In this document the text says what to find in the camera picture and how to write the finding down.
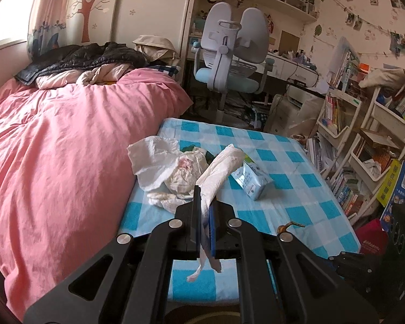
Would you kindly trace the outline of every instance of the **blue and white tablecloth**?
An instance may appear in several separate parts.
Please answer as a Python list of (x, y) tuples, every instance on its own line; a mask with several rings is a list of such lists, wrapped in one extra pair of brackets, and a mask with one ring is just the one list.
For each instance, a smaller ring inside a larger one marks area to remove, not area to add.
[[(225, 126), (169, 118), (159, 136), (176, 138), (180, 148), (196, 145), (217, 155), (234, 144), (250, 156), (273, 179), (257, 201), (252, 201), (230, 176), (217, 194), (218, 200), (234, 207), (238, 218), (259, 231), (276, 234), (279, 225), (290, 220), (305, 228), (288, 230), (318, 256), (327, 258), (341, 251), (358, 252), (359, 240), (327, 184), (293, 139)], [(119, 233), (134, 236), (150, 233), (174, 216), (148, 204), (144, 191), (135, 183)], [(198, 267), (197, 261), (174, 261), (168, 298), (177, 302), (238, 301), (235, 260), (223, 260), (216, 273), (208, 262), (194, 283), (186, 277)]]

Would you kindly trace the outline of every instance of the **black jacket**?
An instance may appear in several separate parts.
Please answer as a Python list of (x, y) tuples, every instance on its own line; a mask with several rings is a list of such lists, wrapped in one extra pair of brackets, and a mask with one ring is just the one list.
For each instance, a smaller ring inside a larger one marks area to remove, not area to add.
[(113, 41), (99, 46), (96, 43), (80, 46), (68, 45), (52, 49), (34, 59), (15, 78), (24, 85), (30, 85), (37, 77), (60, 73), (72, 69), (90, 70), (108, 63), (130, 63), (134, 68), (147, 66), (144, 55)]

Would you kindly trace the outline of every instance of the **tissue pack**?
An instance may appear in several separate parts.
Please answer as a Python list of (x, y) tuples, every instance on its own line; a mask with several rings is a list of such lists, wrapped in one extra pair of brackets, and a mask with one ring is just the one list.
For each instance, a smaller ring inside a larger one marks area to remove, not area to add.
[(259, 198), (271, 180), (248, 155), (245, 156), (243, 165), (232, 173), (231, 176), (253, 201)]

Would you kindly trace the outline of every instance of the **pink curtain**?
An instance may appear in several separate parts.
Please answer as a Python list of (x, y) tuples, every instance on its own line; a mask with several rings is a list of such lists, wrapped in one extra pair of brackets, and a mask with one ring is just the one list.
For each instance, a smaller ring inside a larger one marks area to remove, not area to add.
[(28, 25), (28, 53), (32, 58), (66, 45), (68, 0), (34, 0)]

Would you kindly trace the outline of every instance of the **pink bedspread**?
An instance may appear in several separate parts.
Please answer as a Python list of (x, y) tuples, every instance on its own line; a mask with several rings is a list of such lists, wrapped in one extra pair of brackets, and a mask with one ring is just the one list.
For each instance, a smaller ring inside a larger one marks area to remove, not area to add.
[(19, 319), (116, 234), (135, 182), (126, 147), (191, 103), (153, 69), (108, 86), (3, 85), (0, 269)]

